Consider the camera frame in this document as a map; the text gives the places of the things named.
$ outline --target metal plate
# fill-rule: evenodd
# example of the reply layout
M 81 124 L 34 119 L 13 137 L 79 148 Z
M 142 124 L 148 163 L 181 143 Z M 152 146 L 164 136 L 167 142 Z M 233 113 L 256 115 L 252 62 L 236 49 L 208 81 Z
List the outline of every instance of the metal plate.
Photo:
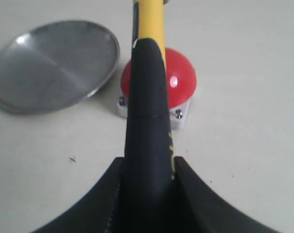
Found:
M 96 93 L 119 60 L 107 28 L 62 21 L 17 37 L 0 53 L 0 105 L 11 112 L 44 113 Z

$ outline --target metal screw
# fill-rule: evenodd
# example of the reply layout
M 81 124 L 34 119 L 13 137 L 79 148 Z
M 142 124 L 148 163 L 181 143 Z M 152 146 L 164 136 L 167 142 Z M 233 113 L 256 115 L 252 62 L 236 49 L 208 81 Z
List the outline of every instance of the metal screw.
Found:
M 182 119 L 182 111 L 181 111 L 181 109 L 177 109 L 176 111 L 175 111 L 175 116 L 176 116 L 176 118 L 177 119 Z
M 120 106 L 125 106 L 125 105 L 126 105 L 126 100 L 124 99 L 123 96 L 121 96 L 121 97 L 119 98 L 119 104 L 120 104 Z

